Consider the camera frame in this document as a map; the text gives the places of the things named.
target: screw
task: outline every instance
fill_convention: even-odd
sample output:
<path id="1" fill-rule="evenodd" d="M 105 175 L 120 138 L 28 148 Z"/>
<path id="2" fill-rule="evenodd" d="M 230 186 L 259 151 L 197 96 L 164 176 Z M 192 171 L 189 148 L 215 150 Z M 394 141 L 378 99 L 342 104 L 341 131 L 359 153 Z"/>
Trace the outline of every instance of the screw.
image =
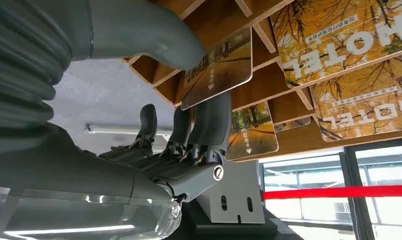
<path id="1" fill-rule="evenodd" d="M 224 169 L 221 165 L 217 165 L 213 170 L 213 177 L 216 181 L 220 181 L 223 178 Z"/>

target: ceiling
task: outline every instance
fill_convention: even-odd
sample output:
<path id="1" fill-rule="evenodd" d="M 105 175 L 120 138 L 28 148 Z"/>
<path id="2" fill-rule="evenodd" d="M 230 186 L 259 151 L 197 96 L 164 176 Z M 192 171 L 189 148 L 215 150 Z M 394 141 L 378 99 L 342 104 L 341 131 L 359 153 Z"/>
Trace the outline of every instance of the ceiling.
<path id="1" fill-rule="evenodd" d="M 135 135 L 84 132 L 85 124 L 140 127 L 139 112 L 155 105 L 158 128 L 173 129 L 174 108 L 139 79 L 120 59 L 91 59 L 73 62 L 55 86 L 56 98 L 49 101 L 55 116 L 52 123 L 65 128 L 76 145 L 100 154 L 110 146 L 129 145 Z M 166 141 L 157 137 L 154 148 Z"/>

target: window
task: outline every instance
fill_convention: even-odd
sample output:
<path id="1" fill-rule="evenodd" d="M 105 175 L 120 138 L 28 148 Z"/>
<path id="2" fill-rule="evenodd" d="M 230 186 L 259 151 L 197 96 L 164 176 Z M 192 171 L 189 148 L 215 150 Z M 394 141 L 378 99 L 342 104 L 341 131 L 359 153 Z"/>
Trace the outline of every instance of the window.
<path id="1" fill-rule="evenodd" d="M 355 152 L 363 186 L 402 185 L 402 146 Z M 367 197 L 376 240 L 402 240 L 402 197 Z"/>
<path id="2" fill-rule="evenodd" d="M 355 240 L 354 233 L 348 230 L 294 225 L 289 227 L 304 240 Z"/>
<path id="3" fill-rule="evenodd" d="M 264 188 L 267 192 L 345 186 L 339 155 L 270 162 L 263 166 Z M 286 222 L 351 225 L 347 198 L 272 199 L 266 200 L 265 206 Z M 333 234 L 340 231 L 325 230 Z"/>
<path id="4" fill-rule="evenodd" d="M 401 141 L 349 146 L 344 152 L 269 159 L 275 162 L 262 166 L 264 189 L 402 185 Z M 266 200 L 265 206 L 305 240 L 402 240 L 402 197 L 278 199 Z"/>
<path id="5" fill-rule="evenodd" d="M 341 168 L 304 171 L 299 173 L 301 189 L 325 189 L 344 187 Z M 347 198 L 301 199 L 302 213 L 306 220 L 351 223 Z"/>

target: hole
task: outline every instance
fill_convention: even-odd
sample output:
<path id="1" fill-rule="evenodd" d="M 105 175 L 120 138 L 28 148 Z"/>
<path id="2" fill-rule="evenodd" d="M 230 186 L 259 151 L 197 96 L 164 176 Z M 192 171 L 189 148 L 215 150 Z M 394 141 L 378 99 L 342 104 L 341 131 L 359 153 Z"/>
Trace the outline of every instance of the hole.
<path id="1" fill-rule="evenodd" d="M 223 209 L 223 211 L 227 210 L 227 199 L 225 195 L 221 196 L 221 209 Z"/>
<path id="2" fill-rule="evenodd" d="M 252 199 L 247 197 L 246 202 L 248 203 L 248 210 L 252 213 Z"/>

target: metal bracket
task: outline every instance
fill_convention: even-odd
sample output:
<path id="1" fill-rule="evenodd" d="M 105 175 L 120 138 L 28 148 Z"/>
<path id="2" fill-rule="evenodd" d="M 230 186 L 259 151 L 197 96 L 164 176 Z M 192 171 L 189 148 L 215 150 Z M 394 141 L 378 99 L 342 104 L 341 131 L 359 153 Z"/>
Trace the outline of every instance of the metal bracket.
<path id="1" fill-rule="evenodd" d="M 212 223 L 263 224 L 258 161 L 224 163 L 226 175 L 196 200 Z"/>

